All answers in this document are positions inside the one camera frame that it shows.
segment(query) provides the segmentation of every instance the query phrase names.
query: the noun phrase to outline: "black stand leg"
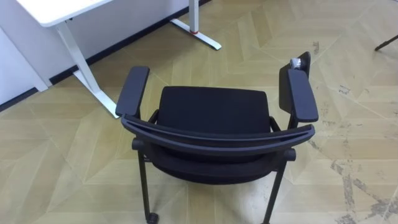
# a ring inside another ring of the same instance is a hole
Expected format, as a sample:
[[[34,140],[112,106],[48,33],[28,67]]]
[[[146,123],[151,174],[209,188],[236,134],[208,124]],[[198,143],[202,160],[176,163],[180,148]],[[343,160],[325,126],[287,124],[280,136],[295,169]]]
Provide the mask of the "black stand leg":
[[[139,163],[139,173],[141,177],[141,187],[142,187],[142,199],[144,200],[144,211],[145,219],[148,224],[157,224],[159,221],[159,216],[156,213],[151,213],[149,209],[149,196],[148,196],[148,184],[147,184],[147,173],[145,169],[144,155],[138,151],[138,163]]]
[[[271,219],[272,210],[274,209],[274,205],[275,205],[275,201],[276,201],[276,196],[278,195],[280,183],[282,182],[282,178],[284,176],[286,162],[287,161],[283,161],[281,163],[281,165],[278,167],[278,171],[276,173],[276,177],[275,177],[275,181],[274,181],[274,186],[272,187],[271,196],[269,197],[269,201],[268,201],[266,216],[264,217],[264,221],[262,224],[269,224],[269,220]]]
[[[391,44],[391,42],[393,42],[393,41],[395,41],[395,40],[397,40],[397,39],[398,39],[398,35],[395,36],[395,37],[393,37],[393,38],[391,38],[391,39],[389,39],[389,40],[387,40],[387,41],[385,41],[384,43],[382,43],[381,45],[379,45],[378,47],[376,47],[374,50],[375,50],[375,51],[378,51],[378,50],[382,49],[383,47],[385,47],[385,46]]]

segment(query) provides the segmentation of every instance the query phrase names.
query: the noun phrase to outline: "chair armrest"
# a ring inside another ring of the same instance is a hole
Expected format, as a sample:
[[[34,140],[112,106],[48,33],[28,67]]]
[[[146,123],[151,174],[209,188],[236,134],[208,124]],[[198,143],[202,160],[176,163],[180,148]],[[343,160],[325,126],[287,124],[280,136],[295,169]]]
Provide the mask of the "chair armrest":
[[[116,105],[116,114],[140,118],[139,107],[149,75],[148,67],[132,67]]]
[[[287,71],[287,84],[290,87],[290,113],[297,122],[310,123],[318,121],[318,110],[307,74],[301,70]]]

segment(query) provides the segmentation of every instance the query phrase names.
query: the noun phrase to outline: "black seat cushion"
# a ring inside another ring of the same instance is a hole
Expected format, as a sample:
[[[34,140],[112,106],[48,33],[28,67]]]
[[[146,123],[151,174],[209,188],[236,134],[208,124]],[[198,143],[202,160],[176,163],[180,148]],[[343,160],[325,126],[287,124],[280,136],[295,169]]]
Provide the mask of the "black seat cushion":
[[[267,96],[254,90],[168,86],[157,124],[199,133],[269,133]]]
[[[269,133],[267,96],[262,91],[170,86],[162,92],[157,124],[207,134]],[[160,170],[193,182],[236,184],[267,175],[280,153],[206,156],[151,145],[144,154]]]

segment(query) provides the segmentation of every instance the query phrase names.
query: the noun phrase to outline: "black chair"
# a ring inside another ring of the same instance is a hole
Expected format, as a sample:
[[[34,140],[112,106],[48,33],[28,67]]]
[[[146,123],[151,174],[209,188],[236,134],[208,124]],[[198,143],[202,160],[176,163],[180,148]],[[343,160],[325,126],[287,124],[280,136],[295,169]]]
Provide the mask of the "black chair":
[[[287,161],[315,130],[318,111],[308,82],[310,54],[291,61],[279,72],[279,106],[290,113],[281,131],[269,116],[262,91],[229,88],[167,86],[159,109],[147,121],[140,118],[140,103],[149,68],[134,67],[123,86],[116,114],[136,135],[144,210],[147,223],[157,223],[148,200],[145,162],[176,178],[203,184],[238,184],[276,171],[263,223],[269,223]]]

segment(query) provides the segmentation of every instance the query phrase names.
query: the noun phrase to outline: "herringbone parquet floor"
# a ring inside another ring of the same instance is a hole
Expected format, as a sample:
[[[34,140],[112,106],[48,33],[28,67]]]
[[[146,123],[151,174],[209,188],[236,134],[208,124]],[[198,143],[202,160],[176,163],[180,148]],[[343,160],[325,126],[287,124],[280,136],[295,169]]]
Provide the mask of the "herringbone parquet floor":
[[[152,69],[144,118],[167,85],[263,90],[281,125],[278,71],[308,50],[320,120],[296,148],[272,224],[398,223],[398,3],[213,0],[200,9],[214,51],[168,24],[91,66],[117,100],[128,70]],[[0,113],[0,223],[144,223],[132,134],[75,77]],[[191,184],[147,165],[160,223],[260,223],[274,174]]]

